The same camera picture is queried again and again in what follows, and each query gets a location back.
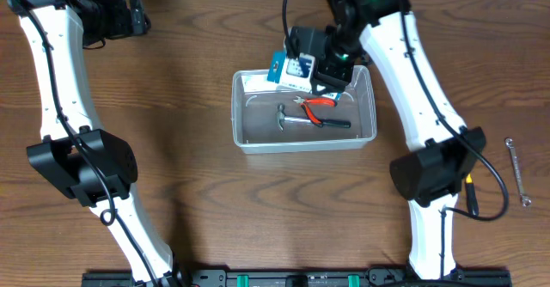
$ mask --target silver wrench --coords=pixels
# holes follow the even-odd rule
[[[506,147],[510,150],[510,157],[512,158],[512,164],[514,165],[514,174],[516,175],[517,190],[519,191],[519,197],[522,201],[523,207],[531,206],[531,198],[525,194],[523,189],[522,174],[519,170],[519,162],[517,161],[516,147],[514,147],[513,140],[508,137],[504,140]]]

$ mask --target open box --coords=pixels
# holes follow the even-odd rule
[[[266,87],[267,72],[238,71],[233,76],[233,139],[246,154],[361,149],[375,138],[375,100],[367,68],[354,67],[350,85],[336,107],[311,106],[320,119],[349,120],[350,129],[285,122],[284,131],[280,131],[277,106],[284,104],[287,116],[305,117],[293,100],[297,95],[303,98],[313,95],[280,88],[275,83]]]

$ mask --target pliers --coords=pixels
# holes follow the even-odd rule
[[[318,119],[315,114],[311,111],[309,108],[309,105],[323,105],[323,106],[329,106],[329,107],[336,107],[336,101],[330,99],[330,98],[311,98],[311,99],[303,99],[300,96],[296,96],[296,99],[294,100],[295,103],[298,103],[300,107],[302,107],[303,111],[308,116],[308,119],[311,121],[313,125],[316,125],[317,127],[322,127],[324,125],[330,125],[333,127],[340,127],[340,128],[350,128],[351,123],[347,120],[336,120],[336,119]]]

